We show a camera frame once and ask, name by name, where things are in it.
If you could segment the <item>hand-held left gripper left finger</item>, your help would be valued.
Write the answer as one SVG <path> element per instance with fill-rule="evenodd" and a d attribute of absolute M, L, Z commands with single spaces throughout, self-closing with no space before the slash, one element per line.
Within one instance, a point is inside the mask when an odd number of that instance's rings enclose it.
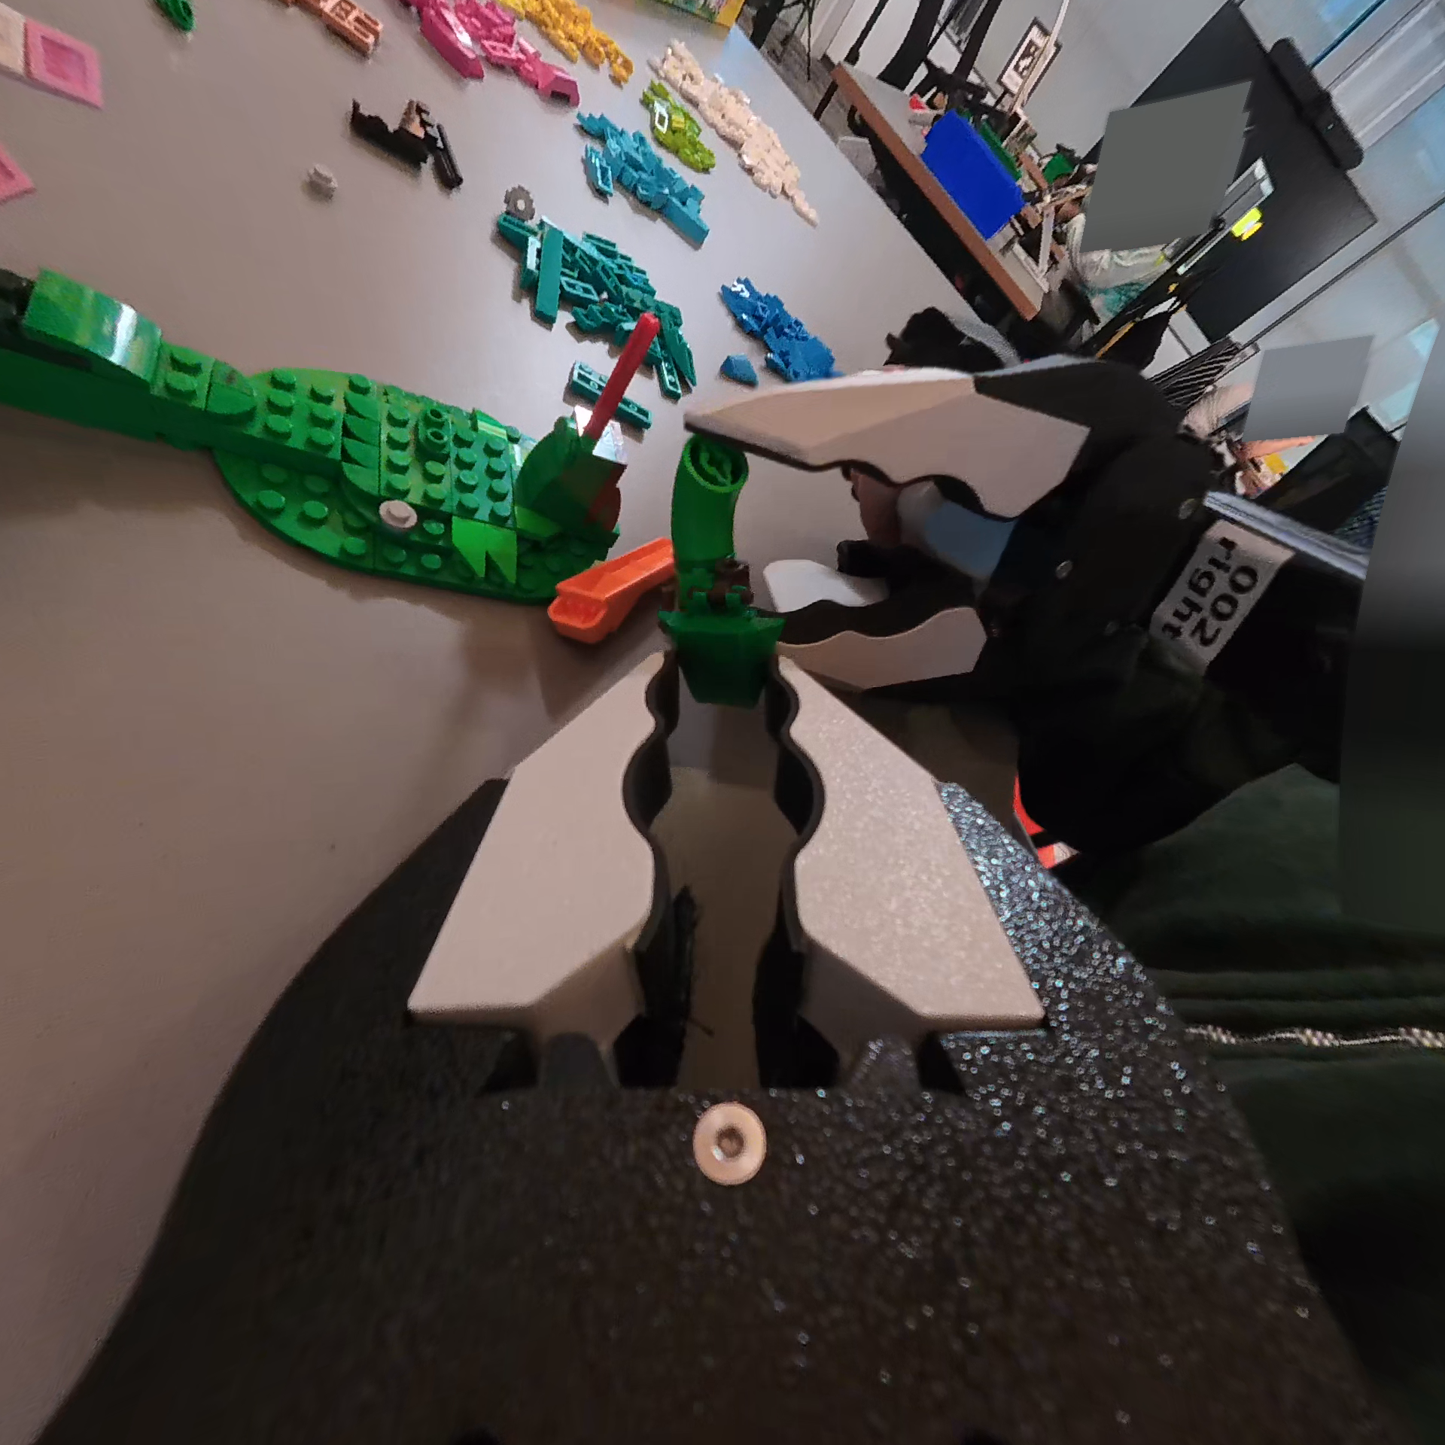
<path fill-rule="evenodd" d="M 624 1085 L 677 1079 L 692 963 L 654 823 L 673 651 L 638 662 L 502 782 L 406 1001 L 414 1020 L 587 1038 Z"/>

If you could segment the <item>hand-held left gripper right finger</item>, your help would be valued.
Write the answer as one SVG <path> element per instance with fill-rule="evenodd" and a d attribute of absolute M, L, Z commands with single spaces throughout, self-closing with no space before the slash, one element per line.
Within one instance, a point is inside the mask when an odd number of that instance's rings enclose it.
<path fill-rule="evenodd" d="M 1041 1029 L 931 773 L 791 659 L 770 664 L 767 731 L 796 834 L 767 937 L 767 1077 L 837 1077 L 880 1038 Z"/>

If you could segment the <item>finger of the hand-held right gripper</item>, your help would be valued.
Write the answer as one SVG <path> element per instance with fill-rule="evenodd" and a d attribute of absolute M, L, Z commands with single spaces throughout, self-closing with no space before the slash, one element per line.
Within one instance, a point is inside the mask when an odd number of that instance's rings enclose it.
<path fill-rule="evenodd" d="M 800 471 L 957 484 L 963 505 L 1014 519 L 1067 478 L 1089 439 L 1080 423 L 992 391 L 1034 379 L 1031 370 L 861 370 L 691 406 L 683 426 Z"/>
<path fill-rule="evenodd" d="M 763 587 L 784 623 L 776 654 L 843 691 L 963 677 L 989 641 L 974 578 L 930 557 L 897 557 L 877 576 L 781 558 Z"/>

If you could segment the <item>green lego base piece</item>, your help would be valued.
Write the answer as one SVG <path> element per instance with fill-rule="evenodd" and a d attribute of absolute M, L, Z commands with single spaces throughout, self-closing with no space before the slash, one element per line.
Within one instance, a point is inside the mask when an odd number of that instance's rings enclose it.
<path fill-rule="evenodd" d="M 740 710 L 758 704 L 785 627 L 782 614 L 673 608 L 659 611 L 657 621 L 697 703 Z"/>

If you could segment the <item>curved green lego tube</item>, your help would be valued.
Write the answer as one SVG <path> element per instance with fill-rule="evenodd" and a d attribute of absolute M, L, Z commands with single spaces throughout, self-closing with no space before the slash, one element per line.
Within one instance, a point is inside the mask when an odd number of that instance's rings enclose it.
<path fill-rule="evenodd" d="M 676 602 L 688 612 L 743 612 L 752 605 L 749 566 L 736 552 L 734 515 L 749 478 L 748 457 L 728 442 L 692 433 L 679 456 L 670 540 Z"/>

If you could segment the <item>pile of white lego pieces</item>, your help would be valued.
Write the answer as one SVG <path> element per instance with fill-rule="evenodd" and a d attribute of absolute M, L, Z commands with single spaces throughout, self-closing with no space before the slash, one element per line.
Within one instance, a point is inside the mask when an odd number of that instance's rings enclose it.
<path fill-rule="evenodd" d="M 758 189 L 784 198 L 806 226 L 819 226 L 820 216 L 802 188 L 799 165 L 776 131 L 755 113 L 745 92 L 706 72 L 679 40 L 668 42 L 659 55 L 650 57 L 648 66 L 731 147 Z"/>

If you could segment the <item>pile of azure lego pieces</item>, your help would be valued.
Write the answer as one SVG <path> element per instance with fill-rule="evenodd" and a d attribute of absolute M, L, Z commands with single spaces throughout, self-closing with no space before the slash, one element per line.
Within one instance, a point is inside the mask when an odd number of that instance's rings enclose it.
<path fill-rule="evenodd" d="M 603 114 L 588 113 L 579 113 L 575 125 L 587 137 L 582 165 L 593 194 L 605 200 L 623 191 L 685 242 L 701 247 L 707 241 L 704 192 L 664 162 L 641 131 L 626 131 Z"/>

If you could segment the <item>pile of lime lego pieces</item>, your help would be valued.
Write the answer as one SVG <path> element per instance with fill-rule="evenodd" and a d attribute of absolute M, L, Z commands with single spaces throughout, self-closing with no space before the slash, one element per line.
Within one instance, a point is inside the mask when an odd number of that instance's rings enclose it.
<path fill-rule="evenodd" d="M 650 134 L 659 149 L 677 159 L 689 171 L 713 171 L 716 158 L 701 135 L 698 119 L 691 114 L 664 86 L 650 81 L 641 95 Z"/>

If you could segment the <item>large green lego build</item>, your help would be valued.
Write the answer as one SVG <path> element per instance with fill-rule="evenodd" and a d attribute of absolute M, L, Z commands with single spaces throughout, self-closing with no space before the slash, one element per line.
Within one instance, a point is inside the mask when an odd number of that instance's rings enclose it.
<path fill-rule="evenodd" d="M 531 453 L 576 432 L 570 415 L 534 441 L 358 372 L 245 373 L 48 268 L 3 269 L 1 349 L 4 405 L 204 451 L 263 528 L 343 569 L 548 605 L 618 540 L 617 450 L 579 459 L 599 498 L 524 486 Z"/>

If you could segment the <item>pile of yellow lego pieces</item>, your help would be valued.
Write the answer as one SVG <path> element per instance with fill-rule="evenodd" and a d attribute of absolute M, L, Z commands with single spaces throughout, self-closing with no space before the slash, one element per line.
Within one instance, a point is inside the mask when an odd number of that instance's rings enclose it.
<path fill-rule="evenodd" d="M 635 63 L 603 28 L 591 10 L 576 1 L 501 1 L 514 16 L 537 27 L 546 40 L 569 61 L 584 60 L 605 70 L 623 87 L 635 73 Z"/>

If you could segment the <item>pile of magenta lego pieces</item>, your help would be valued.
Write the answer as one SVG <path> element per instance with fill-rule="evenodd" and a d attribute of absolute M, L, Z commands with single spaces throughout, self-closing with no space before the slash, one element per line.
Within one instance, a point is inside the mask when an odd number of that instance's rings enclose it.
<path fill-rule="evenodd" d="M 579 105 L 575 76 L 517 34 L 511 9 L 493 1 L 402 4 L 415 15 L 420 36 L 459 76 L 480 81 L 490 66 L 513 73 L 543 99 Z"/>

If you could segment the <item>pile of black lego pieces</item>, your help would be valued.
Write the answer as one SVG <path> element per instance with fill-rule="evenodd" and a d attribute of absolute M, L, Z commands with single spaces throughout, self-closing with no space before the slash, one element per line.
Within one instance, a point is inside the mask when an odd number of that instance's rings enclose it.
<path fill-rule="evenodd" d="M 352 99 L 347 123 L 352 135 L 411 170 L 432 168 L 442 189 L 456 191 L 463 185 L 450 137 L 424 101 L 408 99 L 402 117 L 388 123 Z"/>

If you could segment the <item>pile of salmon lego pieces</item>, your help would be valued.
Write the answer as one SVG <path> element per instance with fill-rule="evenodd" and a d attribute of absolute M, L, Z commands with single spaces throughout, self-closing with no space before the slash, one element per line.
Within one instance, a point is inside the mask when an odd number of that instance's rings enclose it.
<path fill-rule="evenodd" d="M 356 1 L 286 1 L 314 16 L 334 37 L 368 60 L 384 36 L 384 24 Z"/>

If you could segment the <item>pink square lego plate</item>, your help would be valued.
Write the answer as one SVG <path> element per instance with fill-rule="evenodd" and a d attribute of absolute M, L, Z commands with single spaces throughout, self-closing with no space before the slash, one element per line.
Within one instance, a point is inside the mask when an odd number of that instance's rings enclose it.
<path fill-rule="evenodd" d="M 33 16 L 22 25 L 25 81 L 49 95 L 104 108 L 104 84 L 99 52 L 55 27 Z"/>

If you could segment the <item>blue plastic bin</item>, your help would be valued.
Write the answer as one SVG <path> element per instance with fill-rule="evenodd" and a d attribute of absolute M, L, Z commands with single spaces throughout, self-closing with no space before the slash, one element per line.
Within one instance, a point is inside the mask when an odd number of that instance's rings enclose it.
<path fill-rule="evenodd" d="M 1025 206 L 1019 180 L 981 132 L 956 111 L 933 119 L 919 159 L 989 244 L 1007 232 Z"/>

